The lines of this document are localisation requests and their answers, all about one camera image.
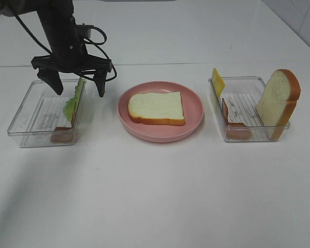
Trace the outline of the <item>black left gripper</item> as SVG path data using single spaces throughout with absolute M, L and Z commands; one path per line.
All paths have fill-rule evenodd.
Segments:
M 41 25 L 51 48 L 51 54 L 36 56 L 31 60 L 33 68 L 39 68 L 37 76 L 47 83 L 57 95 L 63 92 L 59 72 L 79 75 L 94 74 L 94 83 L 99 97 L 105 94 L 105 82 L 108 72 L 112 70 L 112 61 L 90 55 L 86 46 L 99 47 L 105 44 L 105 32 L 93 25 L 77 25 L 75 18 L 41 18 Z

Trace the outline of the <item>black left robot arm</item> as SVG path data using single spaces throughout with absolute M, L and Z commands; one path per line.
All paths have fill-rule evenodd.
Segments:
M 37 13 L 50 45 L 46 56 L 35 56 L 31 60 L 32 67 L 38 70 L 38 78 L 61 95 L 64 88 L 59 73 L 73 73 L 93 81 L 99 96 L 103 97 L 107 74 L 115 68 L 108 55 L 103 58 L 91 55 L 86 46 L 94 45 L 99 49 L 104 43 L 93 42 L 90 32 L 94 29 L 106 40 L 105 32 L 93 25 L 77 25 L 72 1 L 0 1 L 0 13 L 15 17 L 40 47 L 43 44 L 20 18 L 29 12 Z

